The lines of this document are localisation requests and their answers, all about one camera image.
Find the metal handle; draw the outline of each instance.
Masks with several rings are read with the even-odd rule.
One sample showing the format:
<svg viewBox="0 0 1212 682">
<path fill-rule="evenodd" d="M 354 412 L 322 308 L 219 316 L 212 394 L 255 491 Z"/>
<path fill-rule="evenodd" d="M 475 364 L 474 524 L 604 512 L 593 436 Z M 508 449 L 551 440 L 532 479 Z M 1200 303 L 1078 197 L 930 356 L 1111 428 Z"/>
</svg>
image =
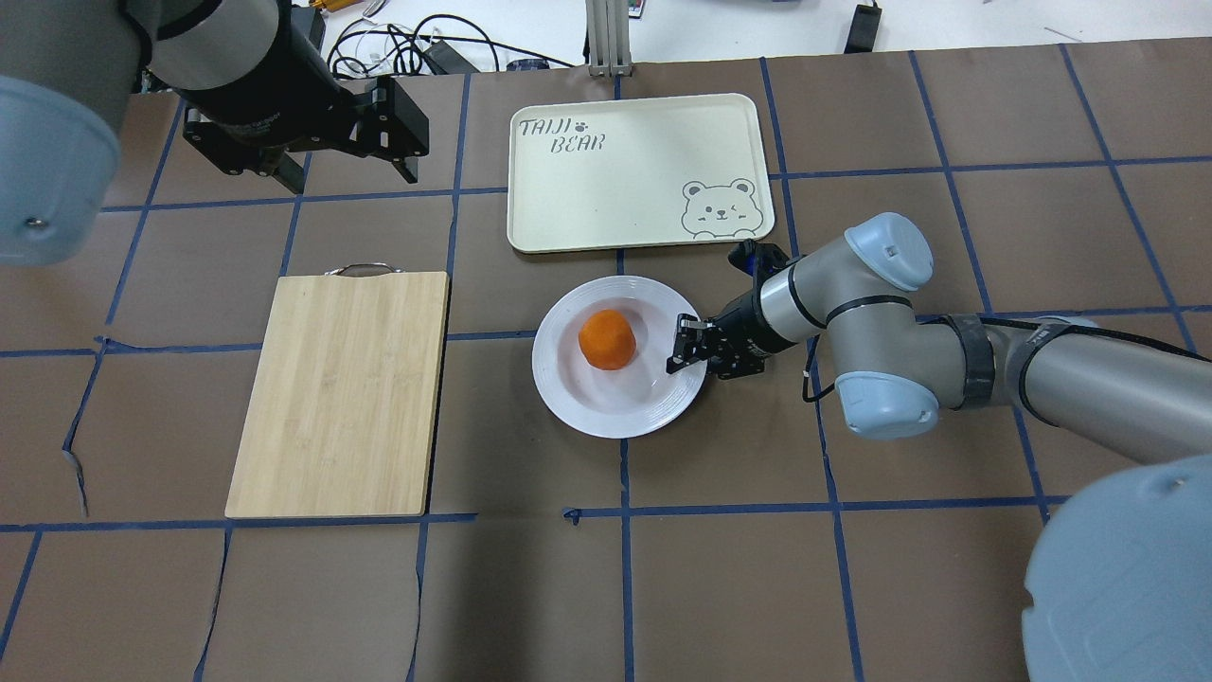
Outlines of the metal handle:
<svg viewBox="0 0 1212 682">
<path fill-rule="evenodd" d="M 361 274 L 356 273 L 356 270 L 359 270 L 359 269 L 368 269 L 368 268 L 383 268 L 387 271 L 373 271 L 373 273 L 364 271 Z M 342 276 L 375 276 L 377 274 L 400 273 L 400 271 L 404 271 L 404 270 L 400 269 L 400 268 L 398 268 L 398 267 L 389 265 L 387 263 L 353 263 L 353 264 L 348 264 L 348 265 L 345 265 L 343 268 L 330 269 L 328 271 L 326 271 L 324 274 L 326 274 L 326 275 L 328 275 L 328 274 L 338 274 L 338 275 L 342 275 Z"/>
</svg>

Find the blue grid line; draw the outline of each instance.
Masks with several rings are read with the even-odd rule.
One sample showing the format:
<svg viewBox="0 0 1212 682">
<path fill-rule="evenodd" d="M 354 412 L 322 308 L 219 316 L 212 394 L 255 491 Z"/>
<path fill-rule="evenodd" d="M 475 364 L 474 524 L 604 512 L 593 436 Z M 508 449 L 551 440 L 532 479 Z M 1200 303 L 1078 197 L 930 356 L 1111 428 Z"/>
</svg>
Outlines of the blue grid line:
<svg viewBox="0 0 1212 682">
<path fill-rule="evenodd" d="M 1085 310 L 1011 310 L 1011 311 L 996 311 L 990 313 L 991 316 L 1000 317 L 1036 317 L 1036 316 L 1074 316 L 1074 315 L 1093 315 L 1093 316 L 1115 316 L 1115 315 L 1148 315 L 1148 314 L 1168 314 L 1171 309 L 1166 305 L 1148 305 L 1142 308 L 1088 308 Z"/>
<path fill-rule="evenodd" d="M 1179 311 L 1184 313 L 1212 313 L 1212 304 L 1191 304 L 1191 305 L 1178 305 Z M 1086 315 L 1086 316 L 1132 316 L 1132 315 L 1147 315 L 1147 314 L 1170 314 L 1171 308 L 1168 305 L 1145 305 L 1137 308 L 1086 308 L 1086 309 L 1051 309 L 1051 310 L 995 310 L 988 313 L 988 316 L 996 317 L 1011 317 L 1011 319 L 1029 319 L 1037 316 L 1074 316 L 1074 315 Z M 937 317 L 938 314 L 919 314 L 917 321 L 926 321 Z M 538 331 L 534 328 L 514 328 L 508 331 L 458 331 L 450 332 L 446 334 L 447 340 L 482 340 L 482 339 L 494 339 L 494 338 L 533 338 Z M 128 344 L 122 344 L 121 340 L 109 339 L 110 354 L 114 355 L 131 355 L 131 354 L 223 354 L 223 353 L 238 353 L 238 351 L 259 351 L 262 345 L 259 343 L 252 344 L 227 344 L 227 345 L 182 345 L 182 346 L 131 346 Z M 91 349 L 32 349 L 22 351 L 0 351 L 0 360 L 5 359 L 29 359 L 29 357 L 64 357 L 64 356 L 92 356 L 96 351 Z"/>
<path fill-rule="evenodd" d="M 176 204 L 152 204 L 149 211 L 184 211 L 189 208 L 227 208 L 233 206 L 264 206 L 273 204 L 291 204 L 293 196 L 273 196 L 267 199 L 219 199 L 216 201 L 181 201 Z"/>
<path fill-rule="evenodd" d="M 988 508 L 1034 508 L 1040 504 L 1060 504 L 1065 495 L 1034 495 L 1012 498 L 941 498 L 917 500 L 856 500 L 837 503 L 744 503 L 732 505 L 665 505 L 648 508 L 630 508 L 628 514 L 634 517 L 645 516 L 730 516 L 747 514 L 845 514 L 869 511 L 920 511 L 920 510 L 973 510 Z M 623 516 L 622 508 L 570 508 L 564 516 L 579 522 L 584 518 L 618 518 Z"/>
<path fill-rule="evenodd" d="M 34 533 L 34 539 L 29 543 L 29 552 L 25 555 L 25 566 L 21 569 L 21 579 L 17 581 L 17 590 L 12 595 L 12 603 L 8 604 L 8 617 L 4 621 L 4 631 L 0 632 L 0 660 L 4 660 L 4 652 L 8 648 L 8 637 L 12 635 L 12 626 L 17 621 L 17 612 L 21 611 L 21 600 L 25 596 L 25 585 L 29 584 L 29 574 L 34 571 L 34 560 L 38 558 L 38 548 L 42 544 L 42 534 Z"/>
<path fill-rule="evenodd" d="M 1007 170 L 1090 168 L 1105 165 L 1107 161 L 1035 161 L 1028 164 L 971 164 L 949 167 L 951 172 L 983 172 Z"/>
<path fill-rule="evenodd" d="M 1090 127 L 1094 131 L 1094 138 L 1098 139 L 1098 148 L 1103 151 L 1103 157 L 1109 164 L 1111 180 L 1115 182 L 1115 189 L 1120 193 L 1124 207 L 1128 212 L 1128 219 L 1132 220 L 1132 229 L 1136 230 L 1137 237 L 1140 240 L 1140 246 L 1144 248 L 1144 253 L 1149 258 L 1149 265 L 1153 268 L 1154 275 L 1157 277 L 1157 285 L 1161 286 L 1161 292 L 1166 297 L 1166 302 L 1170 304 L 1171 313 L 1174 315 L 1174 321 L 1178 322 L 1178 329 L 1183 333 L 1183 340 L 1187 344 L 1187 350 L 1194 353 L 1195 339 L 1191 337 L 1191 331 L 1187 328 L 1187 320 L 1184 320 L 1183 315 L 1179 313 L 1178 300 L 1174 298 L 1174 292 L 1170 288 L 1170 282 L 1166 281 L 1166 274 L 1161 270 L 1161 260 L 1157 259 L 1157 254 L 1153 251 L 1153 245 L 1149 243 L 1149 235 L 1144 230 L 1140 216 L 1137 214 L 1136 207 L 1132 205 L 1132 199 L 1128 197 L 1127 188 L 1124 187 L 1124 179 L 1120 177 L 1120 171 L 1115 166 L 1111 157 L 1111 150 L 1107 145 L 1107 138 L 1103 137 L 1103 131 L 1098 126 L 1098 119 L 1094 116 L 1094 109 L 1090 105 L 1090 99 L 1086 98 L 1086 90 L 1081 86 L 1081 79 L 1077 78 L 1077 70 L 1073 65 L 1073 59 L 1069 58 L 1069 50 L 1064 45 L 1057 45 L 1057 47 L 1060 50 L 1060 57 L 1064 59 L 1064 67 L 1069 71 L 1069 79 L 1073 81 L 1073 87 L 1077 91 L 1077 98 L 1081 99 L 1081 108 L 1086 111 L 1086 119 L 1090 121 Z"/>
<path fill-rule="evenodd" d="M 1200 164 L 1212 161 L 1212 156 L 1159 156 L 1155 159 L 1111 159 L 1116 166 L 1153 166 L 1159 164 Z"/>
<path fill-rule="evenodd" d="M 451 196 L 453 194 L 453 189 L 405 189 L 401 191 L 366 191 L 361 194 L 316 194 L 314 196 L 303 196 L 303 201 L 311 204 L 324 201 L 361 201 L 365 199 L 412 199 L 417 196 Z"/>
<path fill-rule="evenodd" d="M 821 394 L 821 378 L 816 361 L 812 366 L 812 392 Z M 817 418 L 817 434 L 821 439 L 821 459 L 825 468 L 825 489 L 829 493 L 830 514 L 834 522 L 834 546 L 837 550 L 837 578 L 841 581 L 841 602 L 846 613 L 846 636 L 850 640 L 850 660 L 854 669 L 854 682 L 865 682 L 863 675 L 863 652 L 858 644 L 858 620 L 854 617 L 854 591 L 850 584 L 850 560 L 846 555 L 846 533 L 841 523 L 841 504 L 837 498 L 837 482 L 834 480 L 833 466 L 829 464 L 829 446 L 825 440 L 825 423 L 821 413 L 821 401 L 813 406 Z"/>
<path fill-rule="evenodd" d="M 155 196 L 156 188 L 160 185 L 164 166 L 168 162 L 168 150 L 172 149 L 172 139 L 177 136 L 177 126 L 181 125 L 184 111 L 185 101 L 181 99 L 177 102 L 177 113 L 172 116 L 172 125 L 168 126 L 168 138 L 164 141 L 164 148 L 160 150 L 160 161 L 156 164 L 155 174 L 152 176 L 152 185 L 148 187 L 147 199 L 143 200 L 143 206 L 139 210 L 139 222 L 135 227 L 135 235 L 131 236 L 131 247 L 126 251 L 126 260 L 122 262 L 122 273 L 118 276 L 118 286 L 114 287 L 114 298 L 109 303 L 109 311 L 105 313 L 107 326 L 114 323 L 114 315 L 118 314 L 118 303 L 122 299 L 122 290 L 126 288 L 126 277 L 130 276 L 131 265 L 135 263 L 135 251 L 139 247 L 139 237 L 143 236 L 143 228 L 148 222 L 148 207 L 152 205 L 152 197 Z"/>
<path fill-rule="evenodd" d="M 628 466 L 630 442 L 618 442 L 619 525 L 623 546 L 623 680 L 635 682 L 635 626 L 631 600 L 631 475 Z"/>
<path fill-rule="evenodd" d="M 204 531 L 231 528 L 330 528 L 336 526 L 411 526 L 415 523 L 471 523 L 475 514 L 422 516 L 361 516 L 316 518 L 202 518 L 179 521 L 81 521 L 67 523 L 7 523 L 0 533 L 84 533 L 121 531 Z"/>
<path fill-rule="evenodd" d="M 787 154 L 783 147 L 783 128 L 778 124 L 778 105 L 774 103 L 774 87 L 770 81 L 770 68 L 766 57 L 760 57 L 758 64 L 761 67 L 762 86 L 766 88 L 766 107 L 770 110 L 770 125 L 774 132 L 774 153 L 778 156 L 778 180 L 783 188 L 783 222 L 787 227 L 788 246 L 791 247 L 791 257 L 800 256 L 800 235 L 795 231 L 795 207 L 791 205 L 791 183 L 787 178 Z"/>
<path fill-rule="evenodd" d="M 467 148 L 467 109 L 471 101 L 471 75 L 463 75 L 463 103 L 458 114 L 458 144 L 454 149 L 454 187 L 451 189 L 451 229 L 446 240 L 446 274 L 454 276 L 454 247 L 458 242 L 458 205 L 463 190 L 463 150 Z"/>
<path fill-rule="evenodd" d="M 194 682 L 202 682 L 206 671 L 206 657 L 211 652 L 211 637 L 215 636 L 215 621 L 219 615 L 219 597 L 223 596 L 223 577 L 227 574 L 227 558 L 231 551 L 231 527 L 223 529 L 223 561 L 219 562 L 219 581 L 215 586 L 215 603 L 211 606 L 211 626 L 206 630 L 206 641 L 202 643 L 202 654 L 194 667 Z"/>
<path fill-rule="evenodd" d="M 930 121 L 930 132 L 934 137 L 934 147 L 938 149 L 938 160 L 943 165 L 943 176 L 947 178 L 947 189 L 951 194 L 951 204 L 955 206 L 955 217 L 960 223 L 960 234 L 964 235 L 964 247 L 968 251 L 968 260 L 972 263 L 972 274 L 977 280 L 977 288 L 981 291 L 981 304 L 984 311 L 993 311 L 993 303 L 989 302 L 989 290 L 985 287 L 984 273 L 981 270 L 981 260 L 977 258 L 977 246 L 972 241 L 968 231 L 968 218 L 964 213 L 964 204 L 960 201 L 960 191 L 955 185 L 955 176 L 951 172 L 951 164 L 947 157 L 947 147 L 943 145 L 943 134 L 938 130 L 938 120 L 934 119 L 934 107 L 930 103 L 930 92 L 926 91 L 926 80 L 921 75 L 921 67 L 917 65 L 917 55 L 909 51 L 909 64 L 913 67 L 914 80 L 917 81 L 917 92 L 921 94 L 922 107 L 926 109 L 926 119 Z"/>
<path fill-rule="evenodd" d="M 861 170 L 781 172 L 781 173 L 773 173 L 772 177 L 782 179 L 816 179 L 821 177 L 867 177 L 873 174 L 919 174 L 927 172 L 943 172 L 943 167 L 911 166 L 901 168 L 861 168 Z"/>
<path fill-rule="evenodd" d="M 64 356 L 91 356 L 92 349 L 46 349 L 36 351 L 0 351 L 0 359 L 56 359 Z"/>
<path fill-rule="evenodd" d="M 487 340 L 493 338 L 533 338 L 538 331 L 533 328 L 518 331 L 464 331 L 459 333 L 447 333 L 447 340 Z"/>
<path fill-rule="evenodd" d="M 1027 435 L 1027 422 L 1018 408 L 1012 408 L 1014 413 L 1014 429 L 1018 431 L 1018 442 L 1023 447 L 1023 457 L 1027 458 L 1027 474 L 1031 477 L 1031 491 L 1035 493 L 1035 504 L 1040 509 L 1040 521 L 1048 522 L 1048 505 L 1044 499 L 1044 482 L 1040 480 L 1040 470 L 1035 463 L 1035 449 L 1031 448 L 1031 440 Z"/>
<path fill-rule="evenodd" d="M 104 353 L 113 356 L 141 356 L 155 354 L 231 354 L 242 351 L 259 351 L 261 343 L 256 344 L 218 344 L 211 346 L 131 346 L 113 338 L 98 338 L 104 346 Z"/>
<path fill-rule="evenodd" d="M 623 76 L 614 76 L 614 101 L 623 98 Z M 627 274 L 627 248 L 614 250 L 614 274 Z"/>
<path fill-rule="evenodd" d="M 422 523 L 421 533 L 417 537 L 417 629 L 412 635 L 412 655 L 408 658 L 408 675 L 405 677 L 405 682 L 413 682 L 417 675 L 417 649 L 421 648 L 421 600 L 425 594 L 425 551 L 428 548 L 429 523 Z"/>
<path fill-rule="evenodd" d="M 303 156 L 303 182 L 307 183 L 308 171 L 311 170 L 311 151 Z M 282 264 L 278 268 L 278 276 L 286 276 L 286 268 L 291 264 L 291 251 L 295 248 L 295 233 L 299 225 L 299 211 L 303 208 L 303 195 L 295 195 L 295 207 L 291 208 L 291 228 L 286 231 L 286 246 L 282 248 Z"/>
<path fill-rule="evenodd" d="M 508 187 L 463 187 L 461 194 L 508 194 Z"/>
<path fill-rule="evenodd" d="M 778 125 L 778 107 L 774 105 L 774 86 L 770 81 L 770 65 L 766 63 L 766 57 L 759 57 L 758 65 L 761 67 L 761 82 L 762 87 L 766 88 L 766 107 L 770 109 L 770 125 L 771 130 L 774 131 L 774 151 L 778 155 L 778 172 L 781 177 L 787 178 L 789 173 L 787 172 L 787 156 L 783 153 L 783 131 Z"/>
<path fill-rule="evenodd" d="M 1212 162 L 1212 156 L 1157 156 L 1149 159 L 1114 159 L 1110 165 L 1115 166 L 1136 166 L 1136 165 L 1167 165 L 1167 164 L 1195 164 L 1195 162 Z M 983 171 L 1006 171 L 1006 170 L 1042 170 L 1042 168 L 1071 168 L 1071 167 L 1102 167 L 1107 166 L 1105 160 L 1087 160 L 1087 161 L 1039 161 L 1039 162 L 1025 162 L 1025 164 L 970 164 L 960 166 L 950 166 L 951 172 L 983 172 Z M 842 168 L 842 170 L 823 170 L 823 171 L 799 171 L 799 172 L 770 172 L 767 173 L 767 179 L 816 179 L 824 177 L 864 177 L 864 176 L 882 176 L 882 174 L 919 174 L 919 173 L 941 173 L 944 172 L 943 166 L 907 166 L 907 167 L 894 167 L 894 168 Z M 461 194 L 507 194 L 509 191 L 508 187 L 464 187 L 459 189 Z M 304 195 L 303 202 L 325 202 L 325 201 L 358 201 L 364 199 L 410 199 L 418 196 L 450 196 L 453 193 L 452 189 L 413 189 L 413 190 L 400 190 L 400 191 L 364 191 L 364 193 L 349 193 L 349 194 L 315 194 Z M 273 204 L 290 204 L 295 199 L 290 196 L 270 196 L 261 199 L 219 199 L 215 201 L 178 201 L 172 204 L 152 204 L 147 206 L 149 211 L 182 211 L 191 208 L 219 208 L 229 206 L 261 206 L 261 205 L 273 205 Z M 122 212 L 137 212 L 142 211 L 143 206 L 103 206 L 99 212 L 102 213 L 122 213 Z"/>
</svg>

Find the white table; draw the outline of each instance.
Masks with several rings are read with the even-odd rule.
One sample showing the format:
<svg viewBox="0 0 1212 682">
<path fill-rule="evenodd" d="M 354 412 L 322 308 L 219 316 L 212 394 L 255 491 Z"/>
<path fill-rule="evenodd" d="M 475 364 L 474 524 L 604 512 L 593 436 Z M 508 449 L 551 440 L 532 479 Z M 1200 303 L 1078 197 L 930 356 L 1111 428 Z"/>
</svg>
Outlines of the white table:
<svg viewBox="0 0 1212 682">
<path fill-rule="evenodd" d="M 633 19 L 635 62 L 741 59 L 841 52 L 854 0 L 647 0 Z M 1212 35 L 1210 0 L 884 0 L 876 50 L 936 50 L 997 45 L 1132 40 Z M 324 55 L 365 4 L 327 18 Z M 582 63 L 582 0 L 485 2 L 389 0 L 375 21 L 407 27 L 430 13 L 467 17 L 501 42 Z M 475 33 L 456 22 L 428 24 L 448 35 Z M 354 41 L 347 42 L 347 47 Z M 382 53 L 383 36 L 366 36 L 358 55 Z M 492 69 L 487 47 L 457 44 L 481 70 Z M 520 55 L 502 52 L 504 63 Z"/>
</svg>

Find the orange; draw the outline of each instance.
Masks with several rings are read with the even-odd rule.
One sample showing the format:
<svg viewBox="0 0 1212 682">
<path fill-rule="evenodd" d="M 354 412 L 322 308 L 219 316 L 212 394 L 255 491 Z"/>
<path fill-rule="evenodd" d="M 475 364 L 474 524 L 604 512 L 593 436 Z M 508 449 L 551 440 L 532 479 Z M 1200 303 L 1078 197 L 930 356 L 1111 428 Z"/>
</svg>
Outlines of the orange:
<svg viewBox="0 0 1212 682">
<path fill-rule="evenodd" d="M 581 354 L 598 369 L 623 369 L 635 356 L 635 333 L 618 310 L 594 313 L 577 333 Z"/>
</svg>

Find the white plate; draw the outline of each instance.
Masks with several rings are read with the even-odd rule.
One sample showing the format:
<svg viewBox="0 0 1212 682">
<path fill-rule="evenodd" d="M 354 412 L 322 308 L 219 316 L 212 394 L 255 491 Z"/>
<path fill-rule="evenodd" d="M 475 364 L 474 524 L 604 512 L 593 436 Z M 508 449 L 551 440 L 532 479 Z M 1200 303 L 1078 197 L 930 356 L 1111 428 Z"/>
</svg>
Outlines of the white plate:
<svg viewBox="0 0 1212 682">
<path fill-rule="evenodd" d="M 744 94 L 526 107 L 510 122 L 505 230 L 527 253 L 761 239 L 766 174 Z"/>
<path fill-rule="evenodd" d="M 613 372 L 591 367 L 577 344 L 589 315 L 607 308 L 623 313 L 635 332 L 635 359 Z M 630 439 L 669 424 L 691 405 L 707 376 L 707 363 L 665 374 L 679 313 L 696 314 L 681 293 L 630 274 L 568 291 L 534 336 L 531 368 L 543 402 L 568 426 L 602 439 Z"/>
</svg>

